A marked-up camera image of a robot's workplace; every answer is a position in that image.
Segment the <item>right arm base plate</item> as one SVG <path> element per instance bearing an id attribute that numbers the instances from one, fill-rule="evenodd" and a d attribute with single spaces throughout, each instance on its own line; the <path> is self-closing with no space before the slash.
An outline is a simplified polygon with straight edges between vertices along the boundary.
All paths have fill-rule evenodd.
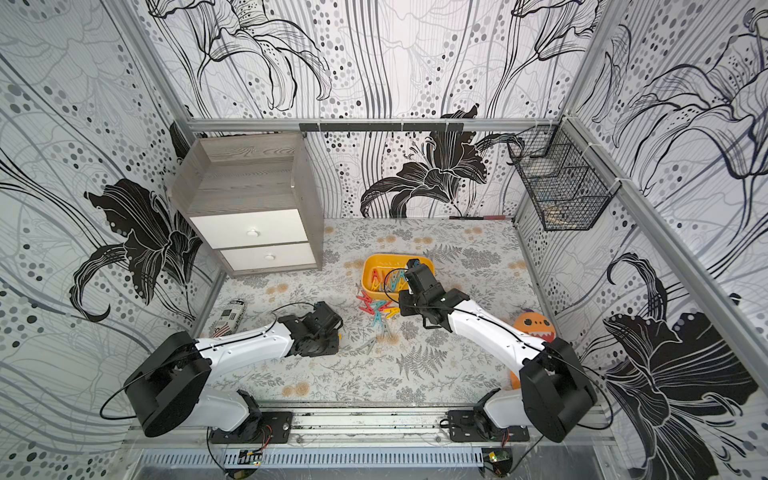
<path id="1" fill-rule="evenodd" d="M 475 410 L 449 410 L 439 426 L 448 432 L 455 443 L 495 442 L 505 446 L 530 440 L 527 427 L 496 427 L 484 413 Z"/>

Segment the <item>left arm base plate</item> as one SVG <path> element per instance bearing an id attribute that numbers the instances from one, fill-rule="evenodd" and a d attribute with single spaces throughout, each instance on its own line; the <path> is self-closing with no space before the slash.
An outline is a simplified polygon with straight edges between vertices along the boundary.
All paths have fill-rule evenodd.
<path id="1" fill-rule="evenodd" d="M 215 445 L 286 444 L 293 423 L 290 411 L 266 411 L 250 415 L 232 432 L 215 429 L 210 442 Z"/>

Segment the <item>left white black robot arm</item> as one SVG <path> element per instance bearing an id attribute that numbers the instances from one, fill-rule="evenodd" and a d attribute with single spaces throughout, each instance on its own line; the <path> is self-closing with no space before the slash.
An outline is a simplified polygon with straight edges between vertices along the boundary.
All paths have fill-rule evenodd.
<path id="1" fill-rule="evenodd" d="M 290 421 L 271 421 L 256 399 L 238 389 L 214 387 L 224 375 L 253 364 L 339 351 L 342 317 L 319 301 L 311 311 L 286 315 L 270 325 L 217 338 L 169 336 L 125 381 L 125 393 L 145 436 L 182 427 L 209 427 L 215 444 L 283 443 Z"/>

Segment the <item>yellow plastic storage box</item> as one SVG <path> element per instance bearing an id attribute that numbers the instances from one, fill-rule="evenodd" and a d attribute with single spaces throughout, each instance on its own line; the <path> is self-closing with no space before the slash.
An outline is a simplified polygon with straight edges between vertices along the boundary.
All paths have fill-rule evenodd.
<path id="1" fill-rule="evenodd" d="M 408 290 L 405 279 L 405 269 L 410 260 L 418 260 L 426 265 L 432 273 L 435 273 L 431 260 L 415 254 L 385 254 L 371 255 L 364 263 L 361 286 L 365 295 L 375 300 L 396 299 L 402 290 Z M 370 287 L 371 270 L 378 269 L 382 277 L 380 291 L 373 291 Z"/>

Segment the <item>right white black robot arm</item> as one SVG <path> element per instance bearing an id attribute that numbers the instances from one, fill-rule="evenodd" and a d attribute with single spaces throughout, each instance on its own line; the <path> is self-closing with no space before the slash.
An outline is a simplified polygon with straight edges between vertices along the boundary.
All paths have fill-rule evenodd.
<path id="1" fill-rule="evenodd" d="M 398 293 L 403 316 L 418 315 L 427 329 L 443 329 L 481 347 L 514 373 L 515 390 L 495 389 L 470 410 L 448 413 L 454 442 L 519 441 L 534 428 L 560 443 L 598 401 L 572 346 L 510 326 L 457 290 L 447 291 L 418 259 L 407 261 L 407 287 Z"/>

